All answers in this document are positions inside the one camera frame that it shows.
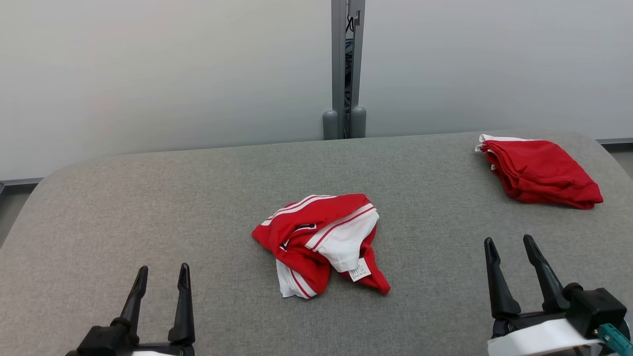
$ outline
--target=red fabric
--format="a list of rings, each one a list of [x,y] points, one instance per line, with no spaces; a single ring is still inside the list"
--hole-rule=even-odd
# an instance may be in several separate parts
[[[481,151],[504,190],[524,203],[559,203],[591,209],[602,203],[598,185],[557,144],[545,141],[484,141]]]
[[[360,207],[371,203],[364,194],[347,194],[343,196],[312,197],[303,204],[291,203],[277,210],[266,221],[270,224],[260,224],[253,230],[253,238],[264,248],[271,251],[276,259],[291,270],[301,274],[310,287],[318,294],[325,291],[330,277],[329,261],[319,254],[305,247],[308,240],[323,227],[331,222],[343,218]],[[283,211],[297,210],[290,213]],[[298,227],[315,224],[313,229],[298,229]],[[387,280],[376,266],[373,250],[370,246],[376,234],[376,228],[361,244],[360,257],[372,271],[372,274],[358,280],[359,283],[378,289],[386,294],[390,287]]]

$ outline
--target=crumpled red and white garment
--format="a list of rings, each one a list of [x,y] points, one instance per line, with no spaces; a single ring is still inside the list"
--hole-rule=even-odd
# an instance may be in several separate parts
[[[475,151],[486,153],[503,189],[524,203],[559,203],[591,209],[600,188],[564,149],[546,140],[481,135]]]
[[[277,259],[282,296],[305,299],[323,293],[330,266],[343,276],[389,292],[371,243],[379,215],[364,194],[310,195],[286,205],[253,230],[253,238]]]

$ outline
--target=gray fabric tabletop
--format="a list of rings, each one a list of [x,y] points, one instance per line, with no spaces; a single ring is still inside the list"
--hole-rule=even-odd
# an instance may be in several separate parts
[[[119,156],[59,170],[0,248],[0,353],[64,355],[118,316],[149,266],[142,342],[166,341],[179,266],[191,266],[198,355],[485,355],[492,332],[483,242],[493,237],[524,312],[542,296],[533,235],[563,285],[604,287],[633,307],[633,182],[595,141],[545,130],[599,184],[583,211],[504,194],[479,133],[273,144]],[[332,274],[313,300],[283,299],[251,238],[309,194],[365,193],[383,296]]]

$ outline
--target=red garment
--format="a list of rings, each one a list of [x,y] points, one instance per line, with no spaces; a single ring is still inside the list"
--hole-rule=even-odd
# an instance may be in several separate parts
[[[358,282],[389,291],[370,246],[378,214],[364,194],[311,195],[277,210],[253,230],[253,238],[277,262],[283,296],[310,298],[323,293],[330,264],[349,277],[364,257],[371,272]]]
[[[482,135],[486,153],[504,190],[524,203],[559,203],[591,209],[602,203],[598,185],[564,149],[545,140]]]

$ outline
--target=teal connector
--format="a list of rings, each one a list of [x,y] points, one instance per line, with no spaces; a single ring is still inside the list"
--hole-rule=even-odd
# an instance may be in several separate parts
[[[615,326],[611,324],[600,325],[598,338],[619,356],[633,356],[631,342]]]

